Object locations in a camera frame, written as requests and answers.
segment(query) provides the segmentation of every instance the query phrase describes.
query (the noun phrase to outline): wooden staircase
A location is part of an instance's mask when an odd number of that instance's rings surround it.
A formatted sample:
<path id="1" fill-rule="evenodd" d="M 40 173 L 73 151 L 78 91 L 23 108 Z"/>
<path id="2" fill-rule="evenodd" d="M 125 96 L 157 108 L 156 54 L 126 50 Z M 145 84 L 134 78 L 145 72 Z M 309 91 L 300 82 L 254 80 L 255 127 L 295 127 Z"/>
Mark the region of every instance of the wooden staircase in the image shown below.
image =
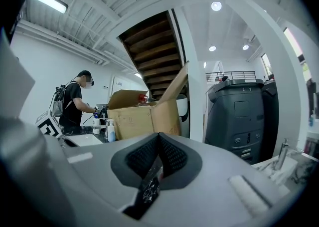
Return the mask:
<path id="1" fill-rule="evenodd" d="M 160 99 L 182 68 L 167 11 L 154 15 L 120 35 L 132 62 L 150 91 Z"/>

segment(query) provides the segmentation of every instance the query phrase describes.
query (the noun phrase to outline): open cardboard box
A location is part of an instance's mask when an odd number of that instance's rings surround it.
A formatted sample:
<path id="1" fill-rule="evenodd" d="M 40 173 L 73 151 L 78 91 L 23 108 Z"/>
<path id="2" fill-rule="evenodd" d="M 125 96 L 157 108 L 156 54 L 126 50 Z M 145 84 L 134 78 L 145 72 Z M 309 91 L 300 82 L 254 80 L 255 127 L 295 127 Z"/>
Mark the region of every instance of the open cardboard box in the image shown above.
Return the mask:
<path id="1" fill-rule="evenodd" d="M 138 106 L 139 95 L 145 95 L 147 91 L 115 92 L 108 103 L 108 117 L 114 120 L 116 139 L 128 139 L 153 132 L 180 135 L 176 98 L 187 82 L 187 74 L 188 62 L 159 101 L 143 106 Z"/>

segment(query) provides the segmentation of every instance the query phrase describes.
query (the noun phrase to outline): white roller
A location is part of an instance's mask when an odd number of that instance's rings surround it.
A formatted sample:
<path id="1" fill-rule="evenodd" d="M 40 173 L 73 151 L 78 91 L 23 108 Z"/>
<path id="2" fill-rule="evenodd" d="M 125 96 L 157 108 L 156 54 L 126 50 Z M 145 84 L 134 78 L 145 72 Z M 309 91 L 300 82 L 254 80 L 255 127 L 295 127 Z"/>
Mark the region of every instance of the white roller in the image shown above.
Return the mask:
<path id="1" fill-rule="evenodd" d="M 251 188 L 242 176 L 231 177 L 229 183 L 252 217 L 256 217 L 269 209 L 266 202 Z"/>

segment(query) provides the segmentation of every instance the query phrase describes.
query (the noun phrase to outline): gray backpack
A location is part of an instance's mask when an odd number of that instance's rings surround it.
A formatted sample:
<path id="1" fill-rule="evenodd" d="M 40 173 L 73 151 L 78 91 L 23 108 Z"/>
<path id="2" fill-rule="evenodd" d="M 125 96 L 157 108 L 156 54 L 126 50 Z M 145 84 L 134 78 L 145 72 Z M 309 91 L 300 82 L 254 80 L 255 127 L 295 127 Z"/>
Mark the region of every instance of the gray backpack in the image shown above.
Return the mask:
<path id="1" fill-rule="evenodd" d="M 69 84 L 66 85 L 61 85 L 59 88 L 56 87 L 56 92 L 54 96 L 54 101 L 53 101 L 53 109 L 52 112 L 55 117 L 61 117 L 63 116 L 63 102 L 64 102 L 64 95 L 65 95 L 65 90 L 67 86 L 69 86 L 73 81 L 71 81 Z M 65 109 L 72 103 L 72 100 L 67 104 Z"/>

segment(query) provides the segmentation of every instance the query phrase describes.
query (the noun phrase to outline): red object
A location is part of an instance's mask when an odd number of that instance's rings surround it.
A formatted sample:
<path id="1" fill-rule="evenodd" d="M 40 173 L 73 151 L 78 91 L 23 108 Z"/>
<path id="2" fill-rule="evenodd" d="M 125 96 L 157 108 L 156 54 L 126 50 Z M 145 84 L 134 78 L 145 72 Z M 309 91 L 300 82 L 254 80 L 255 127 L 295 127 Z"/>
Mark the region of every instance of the red object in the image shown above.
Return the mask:
<path id="1" fill-rule="evenodd" d="M 139 95 L 139 102 L 140 103 L 146 103 L 148 97 L 146 95 L 140 94 Z"/>

